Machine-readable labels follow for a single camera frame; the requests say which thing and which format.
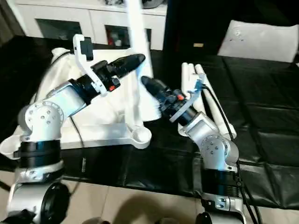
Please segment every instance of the white rod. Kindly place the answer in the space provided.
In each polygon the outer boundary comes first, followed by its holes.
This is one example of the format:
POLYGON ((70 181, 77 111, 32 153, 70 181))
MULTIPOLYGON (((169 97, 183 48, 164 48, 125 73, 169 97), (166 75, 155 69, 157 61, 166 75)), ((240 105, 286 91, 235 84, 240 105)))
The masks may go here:
POLYGON ((148 93, 141 83, 142 76, 153 78, 149 44, 142 17, 140 0, 126 0, 129 21, 130 44, 134 53, 144 54, 146 59, 136 70, 139 86, 139 111, 143 121, 156 120, 161 117, 158 101, 148 93))

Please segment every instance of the white fabric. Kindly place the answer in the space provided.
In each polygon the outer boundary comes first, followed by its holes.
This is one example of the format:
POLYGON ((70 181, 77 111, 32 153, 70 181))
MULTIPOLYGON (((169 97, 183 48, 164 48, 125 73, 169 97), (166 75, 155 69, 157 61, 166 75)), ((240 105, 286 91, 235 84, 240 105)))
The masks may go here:
POLYGON ((232 20, 218 55, 292 62, 298 36, 298 25, 277 27, 232 20))

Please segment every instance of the white cabinet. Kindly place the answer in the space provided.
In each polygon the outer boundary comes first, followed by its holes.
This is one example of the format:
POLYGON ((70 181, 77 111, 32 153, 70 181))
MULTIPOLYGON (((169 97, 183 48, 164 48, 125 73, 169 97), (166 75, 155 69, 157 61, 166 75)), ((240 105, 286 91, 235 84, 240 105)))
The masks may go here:
MULTIPOLYGON (((107 26, 128 27, 127 13, 90 10, 95 41, 108 44, 107 26)), ((149 30, 150 48, 163 49, 165 16, 143 14, 144 27, 149 30)))
MULTIPOLYGON (((70 40, 75 33, 81 33, 94 43, 129 46, 125 7, 108 6, 104 0, 15 0, 15 3, 28 36, 70 40)), ((166 4, 142 10, 151 49, 163 49, 166 11, 166 4)))
POLYGON ((87 9, 19 5, 26 34, 33 37, 69 39, 66 35, 81 32, 94 41, 93 28, 87 9))

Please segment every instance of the white bracket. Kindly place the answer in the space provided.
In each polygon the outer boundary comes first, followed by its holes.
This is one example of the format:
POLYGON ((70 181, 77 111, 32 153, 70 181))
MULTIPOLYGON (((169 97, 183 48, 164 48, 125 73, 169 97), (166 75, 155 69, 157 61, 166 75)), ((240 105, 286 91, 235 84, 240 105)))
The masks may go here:
POLYGON ((102 96, 107 95, 107 90, 100 80, 100 78, 93 72, 91 67, 86 63, 86 55, 81 53, 81 44, 80 41, 84 41, 85 38, 82 34, 75 34, 73 37, 73 45, 74 45, 74 54, 77 66, 84 73, 87 74, 91 80, 93 81, 92 86, 96 90, 96 92, 101 92, 102 96))

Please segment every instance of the red button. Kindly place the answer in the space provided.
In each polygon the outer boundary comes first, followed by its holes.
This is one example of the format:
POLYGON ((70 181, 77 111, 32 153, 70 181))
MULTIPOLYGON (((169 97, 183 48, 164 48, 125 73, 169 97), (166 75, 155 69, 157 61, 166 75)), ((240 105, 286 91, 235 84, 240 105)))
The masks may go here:
POLYGON ((184 99, 184 97, 182 95, 177 95, 177 97, 178 97, 179 100, 183 100, 184 99))
POLYGON ((115 86, 114 86, 114 85, 110 86, 110 87, 109 87, 109 90, 110 90, 110 91, 115 90, 115 86))

